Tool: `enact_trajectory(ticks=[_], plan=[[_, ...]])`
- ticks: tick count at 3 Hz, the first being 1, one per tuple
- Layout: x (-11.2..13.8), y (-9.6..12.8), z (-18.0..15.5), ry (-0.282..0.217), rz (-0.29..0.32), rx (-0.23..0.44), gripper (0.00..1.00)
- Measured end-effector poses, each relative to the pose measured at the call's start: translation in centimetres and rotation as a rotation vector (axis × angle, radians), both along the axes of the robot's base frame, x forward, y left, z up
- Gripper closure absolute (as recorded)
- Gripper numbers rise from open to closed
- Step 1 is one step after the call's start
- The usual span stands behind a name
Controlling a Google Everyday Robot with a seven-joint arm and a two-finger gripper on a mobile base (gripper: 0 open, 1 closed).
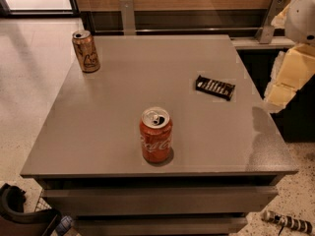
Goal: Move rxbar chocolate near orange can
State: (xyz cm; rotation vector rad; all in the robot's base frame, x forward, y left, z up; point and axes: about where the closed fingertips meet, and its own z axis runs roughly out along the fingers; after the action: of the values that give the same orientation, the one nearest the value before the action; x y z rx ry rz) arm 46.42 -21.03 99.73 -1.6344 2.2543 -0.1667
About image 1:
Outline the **black curved robot base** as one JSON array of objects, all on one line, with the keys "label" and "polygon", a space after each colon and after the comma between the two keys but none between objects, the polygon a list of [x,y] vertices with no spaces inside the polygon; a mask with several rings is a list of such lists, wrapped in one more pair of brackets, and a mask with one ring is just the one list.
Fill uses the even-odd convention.
[{"label": "black curved robot base", "polygon": [[61,221],[55,208],[25,212],[25,193],[7,183],[0,188],[0,236],[50,236]]}]

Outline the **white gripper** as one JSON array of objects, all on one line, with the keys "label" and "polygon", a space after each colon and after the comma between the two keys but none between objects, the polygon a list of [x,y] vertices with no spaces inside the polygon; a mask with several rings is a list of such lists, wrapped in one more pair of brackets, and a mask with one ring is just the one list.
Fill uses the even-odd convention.
[{"label": "white gripper", "polygon": [[296,93],[315,75],[315,0],[290,0],[271,21],[296,44],[275,59],[264,93],[270,108],[286,108]]}]

